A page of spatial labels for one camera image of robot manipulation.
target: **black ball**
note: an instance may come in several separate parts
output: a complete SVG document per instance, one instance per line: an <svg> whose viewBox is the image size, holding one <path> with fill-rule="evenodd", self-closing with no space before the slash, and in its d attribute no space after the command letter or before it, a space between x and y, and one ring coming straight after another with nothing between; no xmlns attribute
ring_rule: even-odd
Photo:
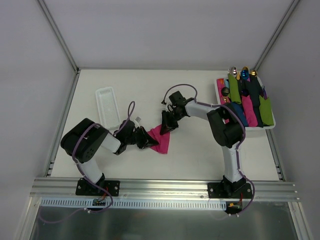
<svg viewBox="0 0 320 240"><path fill-rule="evenodd" d="M226 96L229 95L229 93L230 93L230 89L227 88L226 86L221 89L221 94L222 94L222 96L226 97Z"/></svg>

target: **white container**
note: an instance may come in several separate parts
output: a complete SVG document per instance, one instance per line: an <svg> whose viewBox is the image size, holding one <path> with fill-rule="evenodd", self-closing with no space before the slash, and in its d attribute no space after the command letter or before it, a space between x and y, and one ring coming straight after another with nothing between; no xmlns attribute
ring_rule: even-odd
<svg viewBox="0 0 320 240"><path fill-rule="evenodd" d="M113 87L95 91L100 123L106 129L115 129L121 124L118 105Z"/></svg>
<svg viewBox="0 0 320 240"><path fill-rule="evenodd" d="M227 77L227 76L223 76L223 77L219 77L219 79L228 79L228 77ZM260 77L258 77L258 81L259 81L260 86L262 86L262 82L261 82ZM216 100L217 100L218 104L221 104L220 97L219 97L218 86L217 86L217 80L215 80L215 82L214 82L214 89L215 89L215 94L216 94ZM261 130L273 129L273 128L276 126L276 120L275 120L275 116L274 116L274 113L273 113L273 112L272 112L272 118L273 118L273 123L274 123L273 126L264 126L264 127L259 127L259 126L255 126L255 127L246 126L246 127L245 127L245 130L246 130L246 131L261 131Z"/></svg>

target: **gold object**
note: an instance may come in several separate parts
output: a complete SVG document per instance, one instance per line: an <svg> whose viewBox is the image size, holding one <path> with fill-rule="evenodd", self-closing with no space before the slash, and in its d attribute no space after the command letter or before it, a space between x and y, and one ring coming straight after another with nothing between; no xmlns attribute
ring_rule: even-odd
<svg viewBox="0 0 320 240"><path fill-rule="evenodd" d="M252 76L257 76L257 75L258 75L258 73L257 73L257 71L256 71L256 70L251 69L251 70L250 70L250 75L252 75Z"/></svg>

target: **pink cloth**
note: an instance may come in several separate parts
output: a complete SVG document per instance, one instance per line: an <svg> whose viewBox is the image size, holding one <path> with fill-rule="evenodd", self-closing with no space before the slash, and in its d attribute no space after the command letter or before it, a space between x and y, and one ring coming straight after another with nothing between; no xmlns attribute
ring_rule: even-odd
<svg viewBox="0 0 320 240"><path fill-rule="evenodd" d="M170 132L167 132L164 135L160 135L161 124L152 128L148 131L148 134L155 140L158 141L159 145L152 146L151 149L160 153L160 154L168 154L169 142L170 142Z"/></svg>
<svg viewBox="0 0 320 240"><path fill-rule="evenodd" d="M220 103L221 104L225 104L225 103L229 103L229 97L227 96L222 96L221 90L226 86L225 85L225 81L223 78L218 78L216 80L216 86L218 88L218 93L219 93L219 98L220 98Z"/></svg>
<svg viewBox="0 0 320 240"><path fill-rule="evenodd" d="M257 117L255 115L254 107L252 105L250 96L242 96L241 101L244 109L244 115L245 115L246 121L248 122L249 127L258 126Z"/></svg>

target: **white table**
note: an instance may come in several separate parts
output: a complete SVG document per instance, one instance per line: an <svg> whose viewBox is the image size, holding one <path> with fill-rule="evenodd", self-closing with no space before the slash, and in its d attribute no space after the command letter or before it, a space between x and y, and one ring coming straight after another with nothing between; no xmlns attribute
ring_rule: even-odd
<svg viewBox="0 0 320 240"><path fill-rule="evenodd" d="M134 100L136 106L131 119L139 116L140 124L148 131L161 124L164 109L161 101L169 87L192 84L198 90L199 101L217 103L214 84L226 74L226 71L194 70L82 70L63 135L84 118L100 122L95 96L99 88L114 88L122 120L127 117L130 101ZM179 90L186 98L194 96L194 90L187 86L174 90ZM264 130L247 132L241 150L242 168L248 178L279 180ZM179 121L179 128L171 132L167 155L128 146L119 156L101 147L95 157L106 178L221 180L225 168L222 149L214 140L209 122L196 117ZM81 177L71 157L61 147L51 176Z"/></svg>

